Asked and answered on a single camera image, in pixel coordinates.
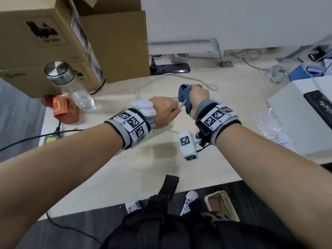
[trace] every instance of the small red carton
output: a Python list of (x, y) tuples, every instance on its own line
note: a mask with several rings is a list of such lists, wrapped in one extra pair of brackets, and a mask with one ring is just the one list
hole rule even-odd
[(64, 95), (53, 98), (53, 115), (64, 124), (80, 120), (78, 107)]

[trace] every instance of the person's left hand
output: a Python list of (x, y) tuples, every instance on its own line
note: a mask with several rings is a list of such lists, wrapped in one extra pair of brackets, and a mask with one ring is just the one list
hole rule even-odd
[(153, 97), (150, 99), (157, 115), (154, 117), (155, 129), (166, 127), (181, 112), (179, 102), (167, 97)]

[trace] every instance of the person's left arm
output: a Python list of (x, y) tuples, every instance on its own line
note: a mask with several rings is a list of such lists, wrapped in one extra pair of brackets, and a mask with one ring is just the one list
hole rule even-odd
[[(181, 111), (176, 100), (154, 97), (151, 101), (157, 112), (156, 129)], [(14, 247), (38, 218), (122, 146), (122, 137), (103, 123), (0, 163), (0, 248)]]

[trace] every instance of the forearm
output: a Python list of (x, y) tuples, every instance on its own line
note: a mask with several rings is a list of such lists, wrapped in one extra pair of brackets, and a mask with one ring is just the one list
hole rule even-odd
[(311, 247), (330, 245), (332, 175), (319, 165), (239, 124), (216, 145), (248, 186)]
[(1, 163), (0, 230), (12, 234), (20, 225), (30, 227), (122, 145), (122, 138), (104, 123)]

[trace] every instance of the dark floor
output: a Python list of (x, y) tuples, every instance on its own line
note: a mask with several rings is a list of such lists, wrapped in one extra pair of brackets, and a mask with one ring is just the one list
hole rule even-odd
[[(41, 105), (40, 100), (31, 99), (0, 80), (0, 148), (20, 139), (40, 134), (44, 113), (45, 108)], [(38, 142), (36, 139), (1, 152), (0, 162), (36, 147)], [(243, 181), (202, 188), (197, 192), (200, 201), (204, 203), (204, 196), (219, 190), (225, 190), (228, 193), (241, 222), (262, 226), (279, 235), (292, 238), (279, 218)], [(173, 197), (169, 204), (169, 213), (180, 214), (185, 195), (186, 192), (181, 192)], [(117, 205), (53, 220), (58, 224), (83, 230), (103, 241), (121, 223), (126, 213), (124, 205)], [(98, 244), (82, 234), (60, 229), (49, 221), (43, 220), (37, 222), (27, 232), (17, 248), (87, 249), (98, 248)]]

